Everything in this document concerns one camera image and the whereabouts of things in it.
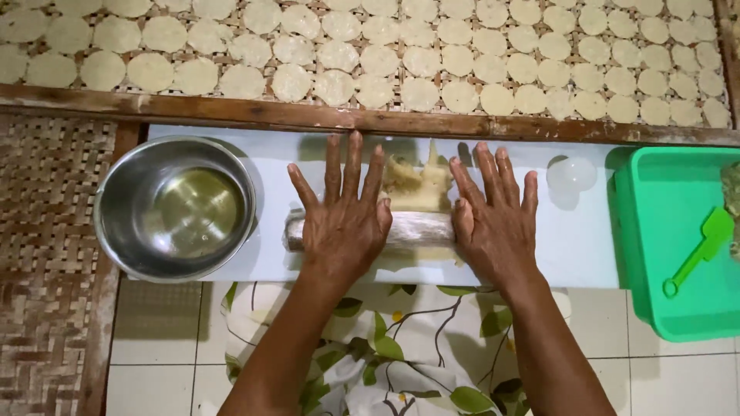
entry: green plastic tray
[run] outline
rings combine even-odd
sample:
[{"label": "green plastic tray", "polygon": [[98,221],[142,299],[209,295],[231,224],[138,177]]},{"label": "green plastic tray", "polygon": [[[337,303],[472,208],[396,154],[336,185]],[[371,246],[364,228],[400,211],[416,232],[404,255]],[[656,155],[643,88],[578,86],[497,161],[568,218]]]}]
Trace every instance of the green plastic tray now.
[{"label": "green plastic tray", "polygon": [[614,176],[617,240],[635,314],[665,340],[684,342],[740,335],[740,263],[730,242],[703,261],[667,299],[662,284],[702,240],[701,226],[724,205],[720,169],[740,150],[645,147]]}]

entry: finger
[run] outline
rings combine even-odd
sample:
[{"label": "finger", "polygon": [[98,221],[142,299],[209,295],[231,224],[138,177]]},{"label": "finger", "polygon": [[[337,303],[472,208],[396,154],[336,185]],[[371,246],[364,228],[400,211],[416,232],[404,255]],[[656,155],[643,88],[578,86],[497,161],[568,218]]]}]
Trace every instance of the finger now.
[{"label": "finger", "polygon": [[511,159],[505,147],[499,147],[496,150],[496,164],[499,167],[499,177],[503,187],[503,192],[510,207],[519,206],[519,185],[514,179],[514,168],[511,167]]},{"label": "finger", "polygon": [[363,135],[358,131],[349,136],[347,163],[344,165],[344,188],[342,198],[357,199],[357,188],[360,187],[360,164],[363,155]]},{"label": "finger", "polygon": [[478,157],[480,174],[483,176],[483,187],[485,188],[485,197],[488,200],[488,205],[502,204],[504,198],[501,194],[501,177],[496,171],[494,156],[488,150],[488,145],[484,141],[479,142],[475,146],[475,153],[476,157]]},{"label": "finger", "polygon": [[524,200],[522,201],[522,211],[525,215],[525,231],[531,238],[537,230],[537,172],[531,171],[524,177]]},{"label": "finger", "polygon": [[469,244],[473,239],[473,209],[464,198],[455,201],[452,212],[452,226],[455,229],[455,239],[458,244]]},{"label": "finger", "polygon": [[329,135],[326,140],[326,173],[324,174],[324,186],[326,195],[324,203],[331,205],[339,200],[339,192],[342,188],[342,167],[339,156],[340,136]]},{"label": "finger", "polygon": [[303,202],[303,206],[306,208],[306,211],[316,207],[319,204],[319,200],[316,198],[316,194],[309,186],[309,183],[306,182],[306,178],[303,177],[303,173],[300,172],[298,166],[295,164],[289,164],[288,175],[290,175],[290,181],[293,183],[295,190],[298,191],[298,197],[300,198],[300,201]]},{"label": "finger", "polygon": [[370,158],[370,167],[363,185],[362,201],[377,203],[377,195],[380,193],[380,185],[383,182],[383,157],[383,146],[378,144]]},{"label": "finger", "polygon": [[377,203],[377,223],[380,226],[380,231],[383,233],[383,241],[385,241],[388,238],[388,233],[391,231],[391,224],[393,224],[391,200],[388,198]]},{"label": "finger", "polygon": [[450,159],[450,171],[457,182],[457,189],[460,191],[460,196],[467,199],[473,208],[482,209],[485,206],[485,197],[475,182],[470,179],[468,170],[460,163],[460,158],[457,156]]}]

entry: hand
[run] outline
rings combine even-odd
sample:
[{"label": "hand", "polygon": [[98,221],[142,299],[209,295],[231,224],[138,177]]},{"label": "hand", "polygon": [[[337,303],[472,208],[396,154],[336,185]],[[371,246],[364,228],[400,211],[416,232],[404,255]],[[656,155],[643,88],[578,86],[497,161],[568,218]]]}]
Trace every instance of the hand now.
[{"label": "hand", "polygon": [[526,175],[520,204],[519,186],[506,149],[500,147],[494,160],[488,146],[480,142],[475,153],[485,195],[460,159],[452,158],[450,171],[460,190],[452,224],[457,246],[475,274],[506,290],[517,278],[539,274],[534,259],[537,173]]},{"label": "hand", "polygon": [[327,143],[323,203],[318,201],[295,164],[288,165],[288,173],[306,208],[304,265],[314,267],[313,272],[346,291],[370,270],[370,265],[386,245],[393,217],[390,200],[377,200],[383,179],[383,148],[379,144],[375,148],[363,194],[358,199],[363,137],[357,131],[349,137],[343,187],[339,140],[339,135],[330,135]]}]

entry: stainless steel bowl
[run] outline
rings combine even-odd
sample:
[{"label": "stainless steel bowl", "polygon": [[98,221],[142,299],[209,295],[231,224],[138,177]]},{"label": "stainless steel bowl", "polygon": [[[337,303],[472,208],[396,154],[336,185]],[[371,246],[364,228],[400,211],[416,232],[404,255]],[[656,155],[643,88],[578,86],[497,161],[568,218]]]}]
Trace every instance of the stainless steel bowl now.
[{"label": "stainless steel bowl", "polygon": [[246,240],[255,191],[239,159],[193,136],[148,141],[108,172],[92,217],[103,250],[134,278],[197,280]]}]

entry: rolling pin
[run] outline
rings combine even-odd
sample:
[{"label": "rolling pin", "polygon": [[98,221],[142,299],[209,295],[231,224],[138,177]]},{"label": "rolling pin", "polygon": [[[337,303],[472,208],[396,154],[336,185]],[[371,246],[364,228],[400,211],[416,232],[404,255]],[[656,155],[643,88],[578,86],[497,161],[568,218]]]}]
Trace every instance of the rolling pin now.
[{"label": "rolling pin", "polygon": [[[296,212],[286,220],[283,245],[290,252],[303,251],[304,215],[304,212]],[[455,232],[449,214],[396,211],[384,250],[454,247],[454,242]]]}]

